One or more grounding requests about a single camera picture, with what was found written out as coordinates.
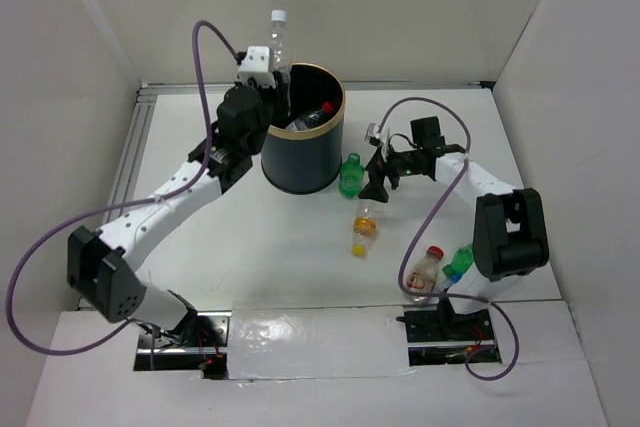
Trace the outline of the clear bottle red cap red label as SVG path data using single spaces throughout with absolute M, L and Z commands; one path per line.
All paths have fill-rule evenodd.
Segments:
M 336 107 L 330 101 L 325 101 L 317 109 L 311 109 L 305 112 L 287 126 L 288 131 L 306 131 L 322 126 L 328 122 L 336 112 Z

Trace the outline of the clear bottle white cap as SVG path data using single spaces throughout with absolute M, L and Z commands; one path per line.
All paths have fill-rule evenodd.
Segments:
M 273 52 L 273 66 L 279 73 L 279 113 L 275 125 L 281 126 L 290 116 L 290 85 L 292 61 L 287 35 L 287 14 L 284 10 L 271 12 L 269 28 L 270 49 Z

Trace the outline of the brown bottle red cap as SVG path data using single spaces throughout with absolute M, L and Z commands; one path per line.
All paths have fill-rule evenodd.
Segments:
M 414 264 L 404 276 L 405 298 L 410 304 L 421 305 L 428 301 L 437 284 L 439 264 L 444 258 L 444 251 L 435 245 L 429 246 L 423 258 Z

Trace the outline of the green Sprite bottle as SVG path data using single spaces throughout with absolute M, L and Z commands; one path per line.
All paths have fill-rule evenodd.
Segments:
M 451 261 L 442 268 L 442 272 L 449 281 L 457 283 L 473 263 L 473 246 L 469 244 L 455 252 Z

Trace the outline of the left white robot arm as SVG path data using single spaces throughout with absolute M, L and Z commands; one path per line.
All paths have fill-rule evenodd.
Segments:
M 207 136 L 146 205 L 95 231 L 68 238 L 67 282 L 107 321 L 155 325 L 176 346 L 196 337 L 195 308 L 178 294 L 146 284 L 136 272 L 151 252 L 191 215 L 219 199 L 252 167 L 270 125 L 290 108 L 280 72 L 236 83 L 217 108 Z

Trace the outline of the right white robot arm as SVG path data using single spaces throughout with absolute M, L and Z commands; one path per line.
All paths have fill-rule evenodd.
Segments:
M 365 141 L 375 151 L 359 197 L 385 204 L 386 184 L 396 189 L 402 177 L 418 175 L 443 185 L 445 197 L 455 194 L 473 209 L 473 263 L 447 290 L 450 306 L 436 316 L 440 334 L 457 339 L 469 330 L 470 314 L 484 309 L 516 278 L 548 263 L 542 200 L 537 190 L 518 189 L 474 162 L 468 128 L 463 129 L 463 146 L 445 141 L 435 116 L 413 120 L 411 132 L 413 148 L 397 151 L 386 128 L 368 126 Z

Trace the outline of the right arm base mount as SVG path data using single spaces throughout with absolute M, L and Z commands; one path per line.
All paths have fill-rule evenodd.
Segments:
M 456 314 L 448 300 L 435 306 L 406 308 L 396 318 L 405 329 L 409 365 L 434 366 L 500 363 L 491 317 L 487 309 Z

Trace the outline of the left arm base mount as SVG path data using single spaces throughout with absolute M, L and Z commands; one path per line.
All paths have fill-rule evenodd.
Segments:
M 229 312 L 200 312 L 181 333 L 140 325 L 133 370 L 227 379 L 230 320 Z

